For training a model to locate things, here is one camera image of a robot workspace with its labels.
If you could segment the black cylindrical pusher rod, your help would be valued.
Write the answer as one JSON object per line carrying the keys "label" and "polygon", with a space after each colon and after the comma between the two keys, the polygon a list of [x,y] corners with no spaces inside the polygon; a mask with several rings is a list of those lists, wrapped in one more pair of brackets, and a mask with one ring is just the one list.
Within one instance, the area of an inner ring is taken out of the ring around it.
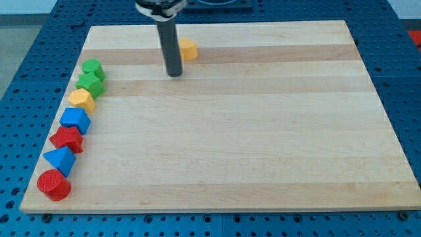
{"label": "black cylindrical pusher rod", "polygon": [[172,17],[166,21],[156,21],[156,25],[166,73],[170,77],[179,77],[183,73],[183,67],[175,18]]}

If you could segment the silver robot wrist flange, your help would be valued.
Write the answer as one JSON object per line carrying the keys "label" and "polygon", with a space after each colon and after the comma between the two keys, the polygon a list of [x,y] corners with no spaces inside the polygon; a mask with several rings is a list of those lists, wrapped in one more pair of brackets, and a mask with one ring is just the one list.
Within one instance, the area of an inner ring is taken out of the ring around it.
{"label": "silver robot wrist flange", "polygon": [[135,0],[136,9],[145,16],[170,18],[180,12],[188,0]]}

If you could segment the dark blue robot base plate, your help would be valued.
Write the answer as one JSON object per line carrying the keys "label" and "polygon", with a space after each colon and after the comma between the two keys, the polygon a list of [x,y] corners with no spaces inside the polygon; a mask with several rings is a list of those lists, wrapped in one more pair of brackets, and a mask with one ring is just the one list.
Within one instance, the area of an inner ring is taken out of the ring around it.
{"label": "dark blue robot base plate", "polygon": [[254,2],[254,0],[188,0],[184,11],[250,11]]}

